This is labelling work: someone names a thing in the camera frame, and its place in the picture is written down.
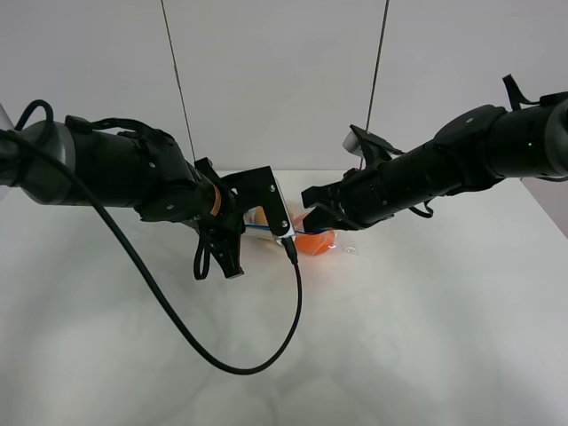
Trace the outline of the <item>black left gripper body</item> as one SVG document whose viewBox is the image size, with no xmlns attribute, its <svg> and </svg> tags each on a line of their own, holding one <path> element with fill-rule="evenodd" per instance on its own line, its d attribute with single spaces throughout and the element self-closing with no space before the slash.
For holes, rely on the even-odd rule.
<svg viewBox="0 0 568 426">
<path fill-rule="evenodd" d="M 213 196 L 212 206 L 205 207 L 194 219 L 194 230 L 208 240 L 239 240 L 245 231 L 239 195 L 243 173 L 234 172 L 220 177 L 208 157 L 195 161 L 193 167 Z"/>
</svg>

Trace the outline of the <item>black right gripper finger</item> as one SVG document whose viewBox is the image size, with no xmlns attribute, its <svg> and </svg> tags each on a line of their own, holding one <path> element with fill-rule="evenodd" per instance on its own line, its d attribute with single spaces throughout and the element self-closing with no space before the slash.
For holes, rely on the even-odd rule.
<svg viewBox="0 0 568 426">
<path fill-rule="evenodd" d="M 339 185 L 313 185 L 301 193 L 303 205 L 333 205 L 340 201 Z"/>
<path fill-rule="evenodd" d="M 303 228 L 306 233 L 323 233 L 325 231 L 349 231 L 351 226 L 343 221 L 343 215 L 325 206 L 315 207 L 303 219 Z"/>
</svg>

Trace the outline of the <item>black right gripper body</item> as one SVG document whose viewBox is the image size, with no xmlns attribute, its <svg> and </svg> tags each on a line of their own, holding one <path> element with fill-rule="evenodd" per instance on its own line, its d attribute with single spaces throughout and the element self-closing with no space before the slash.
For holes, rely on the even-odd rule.
<svg viewBox="0 0 568 426">
<path fill-rule="evenodd" d="M 439 196 L 439 156 L 405 154 L 372 170 L 343 175 L 336 207 L 338 219 L 365 229 L 404 209 L 428 205 Z"/>
</svg>

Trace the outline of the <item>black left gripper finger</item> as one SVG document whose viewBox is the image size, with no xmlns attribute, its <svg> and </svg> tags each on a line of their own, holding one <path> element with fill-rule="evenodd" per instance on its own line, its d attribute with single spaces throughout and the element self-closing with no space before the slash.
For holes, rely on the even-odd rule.
<svg viewBox="0 0 568 426">
<path fill-rule="evenodd" d="M 214 230 L 209 235 L 210 253 L 216 259 L 226 279 L 244 274 L 241 267 L 241 234 Z"/>
</svg>

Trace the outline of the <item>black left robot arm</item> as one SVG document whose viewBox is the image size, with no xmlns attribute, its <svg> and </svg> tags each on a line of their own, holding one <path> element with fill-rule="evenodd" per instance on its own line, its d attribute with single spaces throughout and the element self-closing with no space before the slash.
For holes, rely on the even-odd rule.
<svg viewBox="0 0 568 426">
<path fill-rule="evenodd" d="M 67 116 L 1 132 L 1 184 L 43 205 L 134 209 L 141 221 L 180 223 L 199 235 L 198 280 L 216 260 L 242 275 L 243 209 L 209 158 L 188 162 L 166 132 L 131 119 Z"/>
</svg>

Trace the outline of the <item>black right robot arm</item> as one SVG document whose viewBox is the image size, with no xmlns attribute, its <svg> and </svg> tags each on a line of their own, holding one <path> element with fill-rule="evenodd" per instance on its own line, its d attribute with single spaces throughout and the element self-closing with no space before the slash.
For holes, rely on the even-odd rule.
<svg viewBox="0 0 568 426">
<path fill-rule="evenodd" d="M 439 196 L 480 192 L 506 178 L 567 175 L 567 96 L 531 107 L 485 105 L 448 123 L 435 137 L 397 156 L 369 149 L 363 170 L 302 193 L 304 230 L 363 230 Z"/>
</svg>

